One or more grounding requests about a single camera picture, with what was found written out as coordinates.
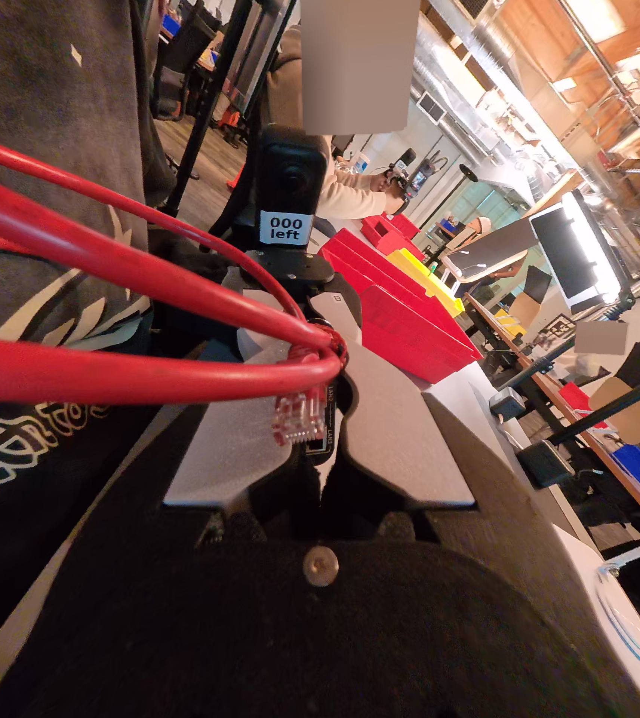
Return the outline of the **black lamp stand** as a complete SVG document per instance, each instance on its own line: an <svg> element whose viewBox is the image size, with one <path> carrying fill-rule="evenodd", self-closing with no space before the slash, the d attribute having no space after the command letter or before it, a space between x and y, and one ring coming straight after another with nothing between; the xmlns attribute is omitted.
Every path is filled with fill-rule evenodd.
<svg viewBox="0 0 640 718"><path fill-rule="evenodd" d="M423 186L418 197L410 202L406 216L418 228L421 228L452 192L468 179L462 171L462 166L473 171L473 167L468 164L468 161L464 157L459 157L447 164L442 172L434 174Z"/></svg>

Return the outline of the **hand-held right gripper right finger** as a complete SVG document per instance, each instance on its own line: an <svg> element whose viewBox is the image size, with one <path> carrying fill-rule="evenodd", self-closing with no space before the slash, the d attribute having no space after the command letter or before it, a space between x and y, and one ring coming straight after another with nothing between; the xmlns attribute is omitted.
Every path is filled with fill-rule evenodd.
<svg viewBox="0 0 640 718"><path fill-rule="evenodd" d="M344 376L352 400L340 449L349 463L411 509L475 504L420 389L401 370L347 341Z"/></svg>

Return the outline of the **black office chair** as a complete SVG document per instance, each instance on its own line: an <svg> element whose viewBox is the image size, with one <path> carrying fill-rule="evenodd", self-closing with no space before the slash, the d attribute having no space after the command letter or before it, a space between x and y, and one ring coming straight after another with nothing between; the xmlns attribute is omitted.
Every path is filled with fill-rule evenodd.
<svg viewBox="0 0 640 718"><path fill-rule="evenodd" d="M154 70L151 113L160 121L180 121L186 111L191 74L202 53L216 38L220 18L196 1L173 38L159 49Z"/></svg>

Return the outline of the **blue plastic bin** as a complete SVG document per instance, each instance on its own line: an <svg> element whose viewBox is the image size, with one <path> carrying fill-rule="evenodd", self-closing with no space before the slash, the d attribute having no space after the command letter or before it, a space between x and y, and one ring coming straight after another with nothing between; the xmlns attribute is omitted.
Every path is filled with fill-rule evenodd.
<svg viewBox="0 0 640 718"><path fill-rule="evenodd" d="M640 447L624 444L611 452L613 460L640 483Z"/></svg>

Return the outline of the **wooden-backed board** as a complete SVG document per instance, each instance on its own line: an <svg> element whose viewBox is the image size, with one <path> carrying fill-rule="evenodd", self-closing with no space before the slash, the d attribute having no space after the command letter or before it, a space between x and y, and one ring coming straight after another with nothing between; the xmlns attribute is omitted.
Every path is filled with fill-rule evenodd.
<svg viewBox="0 0 640 718"><path fill-rule="evenodd" d="M492 231L441 258L441 265L459 283L474 283L507 267L522 265L537 238L529 218Z"/></svg>

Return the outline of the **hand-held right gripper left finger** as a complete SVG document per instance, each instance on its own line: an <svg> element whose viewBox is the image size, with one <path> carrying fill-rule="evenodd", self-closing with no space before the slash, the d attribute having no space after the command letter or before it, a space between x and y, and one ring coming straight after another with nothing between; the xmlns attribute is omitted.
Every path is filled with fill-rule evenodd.
<svg viewBox="0 0 640 718"><path fill-rule="evenodd" d="M208 405L163 498L168 509L251 509L293 473L298 446L273 435L274 396Z"/></svg>

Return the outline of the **yellow plastic bin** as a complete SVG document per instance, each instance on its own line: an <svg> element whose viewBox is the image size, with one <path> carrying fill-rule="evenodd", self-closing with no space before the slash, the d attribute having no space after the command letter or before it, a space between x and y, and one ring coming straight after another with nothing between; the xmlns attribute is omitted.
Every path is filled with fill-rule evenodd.
<svg viewBox="0 0 640 718"><path fill-rule="evenodd" d="M462 301L455 298L447 285L430 273L429 268L423 265L408 249L397 249L387 255L386 258L391 264L422 286L423 292L428 297L435 297L439 300L452 318L464 313L465 308Z"/></svg>

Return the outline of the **black ethernet hub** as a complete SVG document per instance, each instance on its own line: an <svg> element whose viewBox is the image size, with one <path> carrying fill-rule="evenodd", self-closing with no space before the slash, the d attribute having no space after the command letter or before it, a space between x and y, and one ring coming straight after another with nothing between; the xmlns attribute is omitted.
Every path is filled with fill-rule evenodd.
<svg viewBox="0 0 640 718"><path fill-rule="evenodd" d="M323 414L324 432L322 436L316 437L315 439L304 443L304 454L315 466L324 464L326 461L331 459L333 452L336 449L336 390L337 381L334 381L329 385L326 391L326 401Z"/></svg>

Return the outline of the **lit flat monitor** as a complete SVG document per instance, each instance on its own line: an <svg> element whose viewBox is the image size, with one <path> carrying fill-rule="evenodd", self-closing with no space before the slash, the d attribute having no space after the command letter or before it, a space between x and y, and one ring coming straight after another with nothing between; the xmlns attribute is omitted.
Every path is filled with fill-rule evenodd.
<svg viewBox="0 0 640 718"><path fill-rule="evenodd" d="M631 275L579 190L529 218L530 227L572 315L634 303Z"/></svg>

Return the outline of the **black tripod pole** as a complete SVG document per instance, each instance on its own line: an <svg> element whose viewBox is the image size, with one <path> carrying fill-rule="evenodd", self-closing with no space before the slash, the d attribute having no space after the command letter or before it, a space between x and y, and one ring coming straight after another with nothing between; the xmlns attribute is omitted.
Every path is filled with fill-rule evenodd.
<svg viewBox="0 0 640 718"><path fill-rule="evenodd" d="M222 91L252 8L253 1L236 1L233 7L227 31L224 33L223 41L220 45L219 58L215 61L207 89L201 97L194 116L194 125L176 173L175 187L162 209L165 214L173 218L176 218L179 213L179 207L190 181L191 173L194 171L195 162L215 109L217 98Z"/></svg>

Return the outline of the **small red bin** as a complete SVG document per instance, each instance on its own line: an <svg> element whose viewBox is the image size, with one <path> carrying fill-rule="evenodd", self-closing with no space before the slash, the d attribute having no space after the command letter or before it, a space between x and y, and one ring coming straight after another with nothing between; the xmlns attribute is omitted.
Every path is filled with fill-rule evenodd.
<svg viewBox="0 0 640 718"><path fill-rule="evenodd" d="M396 234L405 240L412 241L420 229L404 214L388 217L385 213L361 220L361 232L373 246L388 234Z"/></svg>

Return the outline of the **red plastic bin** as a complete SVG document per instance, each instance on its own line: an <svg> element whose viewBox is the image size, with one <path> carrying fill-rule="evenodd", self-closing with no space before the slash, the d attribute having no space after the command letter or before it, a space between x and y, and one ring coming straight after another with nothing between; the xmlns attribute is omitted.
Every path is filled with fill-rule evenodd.
<svg viewBox="0 0 640 718"><path fill-rule="evenodd" d="M405 304L373 285L360 300L362 345L431 385L481 358L436 299L411 294Z"/></svg>
<svg viewBox="0 0 640 718"><path fill-rule="evenodd" d="M422 285L347 229L325 242L318 255L342 274L359 295L376 287L423 316L444 312L441 302L426 294Z"/></svg>

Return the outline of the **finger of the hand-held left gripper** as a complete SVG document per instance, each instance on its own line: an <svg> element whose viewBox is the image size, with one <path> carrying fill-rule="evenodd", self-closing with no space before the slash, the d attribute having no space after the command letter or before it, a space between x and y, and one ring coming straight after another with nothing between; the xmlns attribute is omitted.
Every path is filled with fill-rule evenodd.
<svg viewBox="0 0 640 718"><path fill-rule="evenodd" d="M281 316L292 320L298 318L252 276L247 279L240 267L227 269L224 287L243 298L241 308L235 306L235 301L224 300L224 322L285 322Z"/></svg>
<svg viewBox="0 0 640 718"><path fill-rule="evenodd" d="M362 344L361 310L353 313L339 292L322 292L309 299L309 305L339 333L347 343Z"/></svg>

